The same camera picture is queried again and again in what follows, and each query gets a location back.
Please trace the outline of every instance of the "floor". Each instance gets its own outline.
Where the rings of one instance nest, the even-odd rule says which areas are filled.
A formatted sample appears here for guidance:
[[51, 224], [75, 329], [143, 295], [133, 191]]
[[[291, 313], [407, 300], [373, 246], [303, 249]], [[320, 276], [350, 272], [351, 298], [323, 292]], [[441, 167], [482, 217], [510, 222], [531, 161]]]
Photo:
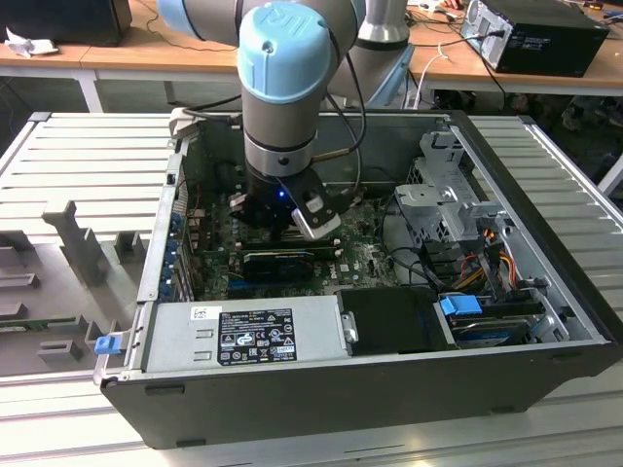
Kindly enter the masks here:
[[[176, 83], [174, 86], [177, 99], [191, 104], [215, 101], [239, 91], [231, 84]], [[104, 81], [98, 83], [98, 89], [108, 112], [169, 112], [172, 108], [166, 103], [163, 83]], [[531, 114], [589, 177], [599, 181], [605, 163], [623, 152], [623, 130], [586, 113], [582, 119], [583, 130], [568, 131], [560, 124], [560, 115], [568, 102], [568, 97], [539, 97], [524, 113]], [[496, 115], [498, 106], [499, 95], [479, 93], [471, 112]], [[224, 108], [238, 110], [239, 102]], [[87, 106], [73, 80], [5, 79], [0, 84], [0, 154], [35, 111], [87, 112]], [[623, 203], [623, 189], [615, 192], [614, 198]]]

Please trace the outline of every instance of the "sticker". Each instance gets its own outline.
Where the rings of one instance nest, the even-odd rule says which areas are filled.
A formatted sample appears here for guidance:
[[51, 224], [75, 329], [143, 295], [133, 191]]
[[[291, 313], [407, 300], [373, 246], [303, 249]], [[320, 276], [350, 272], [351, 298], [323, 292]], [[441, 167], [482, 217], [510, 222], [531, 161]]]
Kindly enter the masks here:
[[218, 319], [222, 310], [222, 306], [193, 306], [191, 308], [191, 321]]
[[292, 309], [228, 313], [220, 312], [220, 306], [197, 306], [197, 310], [206, 308], [219, 309], [217, 360], [222, 366], [296, 360]]
[[23, 326], [5, 326], [0, 328], [0, 333], [25, 333], [26, 331], [28, 331], [26, 328], [24, 328]]

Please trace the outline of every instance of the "open computer chassis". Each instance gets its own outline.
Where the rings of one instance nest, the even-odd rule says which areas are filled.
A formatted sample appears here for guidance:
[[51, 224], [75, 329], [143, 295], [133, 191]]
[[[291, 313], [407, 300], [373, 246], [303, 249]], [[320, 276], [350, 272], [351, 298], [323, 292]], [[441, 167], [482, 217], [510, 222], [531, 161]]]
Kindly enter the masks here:
[[[506, 164], [530, 150], [564, 168], [531, 133], [513, 154], [486, 139], [524, 123], [369, 119], [362, 189], [318, 243], [229, 216], [239, 129], [202, 122], [176, 141], [134, 322], [112, 335], [124, 365], [95, 369], [148, 446], [516, 413], [623, 356], [620, 319]], [[342, 133], [323, 115], [318, 150]], [[340, 191], [355, 166], [318, 170]]]

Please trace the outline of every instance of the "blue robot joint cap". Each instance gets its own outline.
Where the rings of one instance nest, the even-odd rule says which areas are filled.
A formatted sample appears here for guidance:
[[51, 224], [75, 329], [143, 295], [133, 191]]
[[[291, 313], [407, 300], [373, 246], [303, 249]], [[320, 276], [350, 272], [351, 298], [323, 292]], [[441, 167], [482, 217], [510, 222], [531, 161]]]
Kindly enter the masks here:
[[242, 85], [271, 104], [300, 101], [326, 80], [329, 30], [316, 10], [271, 2], [251, 10], [240, 25], [238, 74]]

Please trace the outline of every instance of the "circuit board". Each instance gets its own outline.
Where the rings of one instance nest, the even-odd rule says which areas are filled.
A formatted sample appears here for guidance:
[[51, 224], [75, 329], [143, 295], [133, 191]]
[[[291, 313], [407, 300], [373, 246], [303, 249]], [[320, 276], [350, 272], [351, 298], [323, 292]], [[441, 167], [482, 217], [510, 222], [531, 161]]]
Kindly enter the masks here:
[[[206, 242], [197, 244], [193, 256], [201, 261], [198, 298], [241, 300], [332, 295], [345, 288], [391, 287], [398, 284], [391, 260], [380, 245], [380, 201], [362, 200], [342, 216], [342, 225], [321, 242], [305, 242], [292, 228], [274, 242], [266, 231], [254, 230], [229, 215], [225, 197], [204, 211]], [[313, 273], [305, 280], [249, 283], [242, 264], [258, 251], [280, 253], [302, 250], [313, 253]]]

